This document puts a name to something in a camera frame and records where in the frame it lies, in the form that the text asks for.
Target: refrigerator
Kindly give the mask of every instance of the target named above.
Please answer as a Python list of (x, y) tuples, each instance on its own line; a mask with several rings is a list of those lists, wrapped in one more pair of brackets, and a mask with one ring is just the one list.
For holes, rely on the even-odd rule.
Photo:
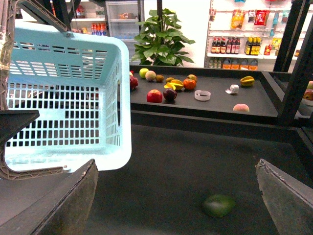
[(130, 64), (138, 65), (140, 61), (131, 62), (134, 55), (136, 41), (134, 37), (139, 34), (140, 25), (144, 21), (143, 0), (106, 1), (108, 35), (122, 40), (128, 50)]

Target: yellow bottle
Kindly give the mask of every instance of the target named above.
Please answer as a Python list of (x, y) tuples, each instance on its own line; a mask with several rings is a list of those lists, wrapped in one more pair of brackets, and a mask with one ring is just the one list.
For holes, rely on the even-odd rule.
[(251, 50), (251, 55), (256, 55), (256, 38), (252, 39), (252, 50)]
[(256, 42), (256, 51), (255, 51), (255, 55), (259, 55), (260, 54), (260, 50), (261, 50), (261, 38), (256, 38), (257, 42)]
[(248, 37), (248, 40), (246, 41), (246, 47), (245, 47), (245, 54), (246, 55), (251, 54), (251, 44), (252, 44), (252, 38)]

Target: green leaves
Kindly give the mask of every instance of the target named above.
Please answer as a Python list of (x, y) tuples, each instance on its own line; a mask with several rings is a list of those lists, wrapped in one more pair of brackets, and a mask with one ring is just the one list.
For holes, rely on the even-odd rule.
[(187, 56), (186, 51), (181, 51), (186, 44), (195, 43), (186, 38), (177, 24), (180, 20), (176, 12), (167, 8), (163, 9), (162, 20), (159, 20), (157, 11), (150, 10), (150, 18), (141, 25), (140, 33), (134, 37), (135, 54), (132, 61), (140, 61), (141, 65), (183, 66), (183, 61), (194, 63)]
[(143, 52), (143, 54), (145, 55), (146, 58), (149, 58), (149, 57), (152, 56), (156, 51), (157, 51), (157, 47), (152, 47), (152, 48), (148, 49), (147, 51)]

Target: light blue basket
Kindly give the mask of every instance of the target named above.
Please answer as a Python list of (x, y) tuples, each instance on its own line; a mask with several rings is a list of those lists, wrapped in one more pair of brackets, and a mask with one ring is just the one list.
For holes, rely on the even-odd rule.
[(125, 165), (131, 156), (126, 45), (111, 37), (66, 37), (36, 23), (17, 23), (15, 41), (7, 103), (10, 110), (37, 109), (40, 117), (7, 142), (7, 165), (70, 172), (91, 158), (99, 170)]

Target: white tape roll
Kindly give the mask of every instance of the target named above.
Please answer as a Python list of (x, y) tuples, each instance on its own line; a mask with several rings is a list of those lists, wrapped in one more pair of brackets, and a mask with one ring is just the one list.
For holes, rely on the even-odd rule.
[(239, 91), (238, 85), (231, 85), (229, 89), (226, 90), (227, 94), (237, 94)]
[(195, 99), (200, 101), (207, 101), (211, 98), (211, 93), (208, 91), (195, 91)]

